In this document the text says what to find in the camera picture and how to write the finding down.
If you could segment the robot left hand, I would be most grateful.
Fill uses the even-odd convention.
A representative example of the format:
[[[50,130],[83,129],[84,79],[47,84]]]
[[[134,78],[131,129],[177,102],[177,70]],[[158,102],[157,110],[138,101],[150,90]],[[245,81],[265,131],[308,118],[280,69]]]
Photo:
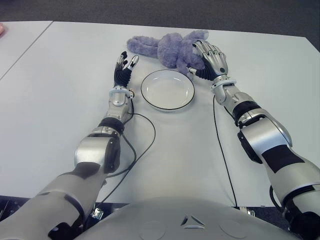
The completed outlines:
[[[134,55],[130,61],[127,61],[127,57],[127,52],[124,51],[121,53],[121,55],[118,57],[116,61],[113,74],[114,87],[120,86],[126,88],[131,80],[132,71],[138,64],[138,55]]]

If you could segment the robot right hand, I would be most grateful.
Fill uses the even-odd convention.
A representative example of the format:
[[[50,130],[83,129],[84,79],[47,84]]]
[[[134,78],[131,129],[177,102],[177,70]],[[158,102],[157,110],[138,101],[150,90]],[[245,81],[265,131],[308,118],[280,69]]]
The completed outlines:
[[[220,76],[228,74],[226,56],[217,46],[203,40],[197,40],[192,46],[194,50],[197,50],[204,64],[203,69],[189,67],[188,71],[192,75],[213,81]]]

